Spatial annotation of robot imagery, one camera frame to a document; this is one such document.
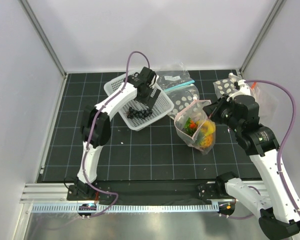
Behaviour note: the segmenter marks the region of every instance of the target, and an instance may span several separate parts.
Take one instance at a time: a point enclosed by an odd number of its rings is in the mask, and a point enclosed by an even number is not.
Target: red pepper
[[[191,124],[189,125],[189,127],[190,127],[191,129],[194,129],[194,128],[197,127],[197,125],[196,125],[195,123],[191,123]]]

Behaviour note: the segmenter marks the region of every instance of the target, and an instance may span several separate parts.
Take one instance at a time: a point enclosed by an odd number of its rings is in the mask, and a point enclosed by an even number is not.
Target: metal table surface
[[[234,216],[249,211],[239,202]],[[246,220],[218,217],[215,212],[120,213],[76,220],[78,215],[32,213],[26,240],[266,240],[256,217]]]

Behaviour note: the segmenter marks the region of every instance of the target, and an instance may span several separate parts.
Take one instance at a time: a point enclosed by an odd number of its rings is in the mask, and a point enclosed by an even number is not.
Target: white wall
[[[17,0],[0,1],[0,240],[39,169],[62,76]]]
[[[295,97],[297,116],[283,161],[300,197],[300,0],[287,0],[244,73],[246,79],[280,83]],[[292,107],[289,98],[274,87],[263,86],[279,100],[272,129],[279,141],[288,128]]]
[[[124,70],[133,50],[154,69],[180,61],[189,69],[238,68],[274,2],[29,0],[68,72]],[[141,57],[133,62],[144,66]]]

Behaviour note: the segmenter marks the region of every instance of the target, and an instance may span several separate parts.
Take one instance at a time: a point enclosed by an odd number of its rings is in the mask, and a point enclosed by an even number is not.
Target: white cable carrier
[[[31,213],[98,213],[107,205],[97,204],[96,210],[79,210],[83,203],[35,203]],[[218,212],[218,202],[210,205],[178,206],[130,206],[114,205],[106,213],[183,213],[183,212]]]

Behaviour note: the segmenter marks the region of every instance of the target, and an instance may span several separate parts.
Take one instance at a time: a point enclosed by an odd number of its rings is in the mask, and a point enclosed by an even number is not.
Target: white label
[[[164,79],[168,80],[168,81],[177,81],[177,80],[180,80],[181,77],[180,76],[164,76]]]

